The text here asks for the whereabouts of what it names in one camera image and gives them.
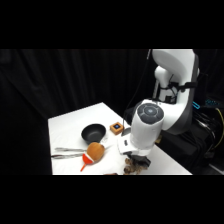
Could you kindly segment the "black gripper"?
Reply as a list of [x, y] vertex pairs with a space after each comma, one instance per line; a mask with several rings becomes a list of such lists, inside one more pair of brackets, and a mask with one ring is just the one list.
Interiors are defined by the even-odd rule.
[[151, 164], [151, 161], [146, 156], [129, 155], [128, 158], [132, 160], [134, 165], [141, 167], [149, 167]]

